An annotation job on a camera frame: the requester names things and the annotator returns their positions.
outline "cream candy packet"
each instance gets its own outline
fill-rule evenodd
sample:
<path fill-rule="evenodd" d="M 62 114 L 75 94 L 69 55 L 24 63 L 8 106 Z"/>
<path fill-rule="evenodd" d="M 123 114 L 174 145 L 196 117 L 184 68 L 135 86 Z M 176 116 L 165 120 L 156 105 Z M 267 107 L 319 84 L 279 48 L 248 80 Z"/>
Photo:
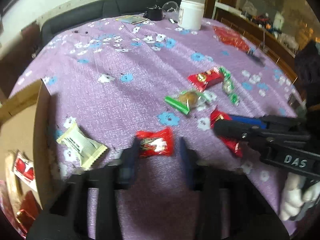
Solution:
<path fill-rule="evenodd" d="M 76 122 L 57 139 L 57 143 L 74 149 L 79 155 L 81 167 L 85 170 L 89 169 L 94 161 L 108 149 L 103 144 L 85 137 Z"/>

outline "table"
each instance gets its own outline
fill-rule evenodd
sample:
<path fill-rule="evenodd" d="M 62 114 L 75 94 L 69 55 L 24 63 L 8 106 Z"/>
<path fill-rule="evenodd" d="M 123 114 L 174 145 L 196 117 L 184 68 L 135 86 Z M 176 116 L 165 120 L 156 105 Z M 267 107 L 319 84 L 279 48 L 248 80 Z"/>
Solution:
<path fill-rule="evenodd" d="M 50 103 L 48 143 L 52 175 L 69 176 L 79 160 L 55 139 L 76 120 L 90 138 L 110 148 L 93 168 L 104 166 L 121 149 L 130 146 L 137 130 L 159 131 L 171 126 L 175 154 L 140 160 L 137 180 L 131 189 L 119 191 L 118 213 L 127 239 L 192 239 L 198 193 L 187 189 L 181 171 L 178 139 L 186 138 L 205 160 L 216 166 L 244 172 L 278 211 L 286 173 L 259 162 L 253 150 L 235 158 L 215 137 L 209 126 L 210 113 L 218 106 L 229 114 L 295 116 L 287 105 L 290 80 L 263 53 L 265 67 L 245 53 L 225 45 L 214 36 L 213 25 L 203 19 L 200 31 L 189 31 L 168 20 L 130 25 L 112 18 L 67 30 L 40 52 L 18 79 L 12 94 L 42 78 Z M 213 101 L 185 116 L 164 102 L 167 95 L 192 89 L 191 74 L 223 65 L 232 73 L 238 106 L 231 104 L 222 85 L 207 89 Z M 94 237 L 97 191 L 90 192 L 89 236 Z M 295 222 L 286 222 L 290 234 Z"/>

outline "white object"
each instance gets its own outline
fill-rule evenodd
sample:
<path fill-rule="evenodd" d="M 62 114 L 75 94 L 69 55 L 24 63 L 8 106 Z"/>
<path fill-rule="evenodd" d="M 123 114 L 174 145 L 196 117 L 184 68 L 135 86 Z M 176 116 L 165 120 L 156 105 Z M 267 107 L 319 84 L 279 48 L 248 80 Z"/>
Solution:
<path fill-rule="evenodd" d="M 180 4 L 178 26 L 187 30 L 198 31 L 204 14 L 204 4 L 182 0 Z"/>

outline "glove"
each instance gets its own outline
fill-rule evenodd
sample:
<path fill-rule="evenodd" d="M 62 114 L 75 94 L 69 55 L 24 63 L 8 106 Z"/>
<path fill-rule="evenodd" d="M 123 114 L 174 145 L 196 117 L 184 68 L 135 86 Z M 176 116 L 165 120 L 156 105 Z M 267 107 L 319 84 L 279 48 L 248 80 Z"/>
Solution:
<path fill-rule="evenodd" d="M 317 200 L 320 195 L 320 181 L 302 193 L 301 189 L 306 178 L 289 172 L 287 180 L 282 191 L 282 200 L 280 204 L 280 219 L 282 221 L 288 220 L 299 214 L 304 203 L 309 203 Z"/>

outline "red wrapper with gold logo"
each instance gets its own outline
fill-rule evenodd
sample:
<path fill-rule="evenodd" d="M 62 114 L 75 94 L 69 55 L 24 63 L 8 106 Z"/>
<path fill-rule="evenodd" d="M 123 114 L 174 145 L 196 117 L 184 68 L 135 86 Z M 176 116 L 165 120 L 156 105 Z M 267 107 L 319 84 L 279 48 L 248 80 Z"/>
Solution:
<path fill-rule="evenodd" d="M 136 136 L 141 140 L 141 158 L 173 154 L 173 133 L 169 127 L 159 132 L 137 131 Z"/>
<path fill-rule="evenodd" d="M 227 115 L 224 112 L 221 112 L 218 110 L 218 108 L 216 107 L 214 109 L 214 111 L 211 113 L 210 115 L 210 125 L 211 128 L 214 127 L 214 123 L 219 120 L 219 119 L 226 119 L 226 120 L 232 120 L 231 117 L 229 115 Z M 239 142 L 236 140 L 230 140 L 224 137 L 220 137 L 219 139 L 221 141 L 223 141 L 223 143 L 230 149 L 231 152 L 233 152 L 237 157 L 242 158 L 242 151 L 239 147 Z"/>
<path fill-rule="evenodd" d="M 188 76 L 188 80 L 200 91 L 223 81 L 224 76 L 218 68 Z"/>

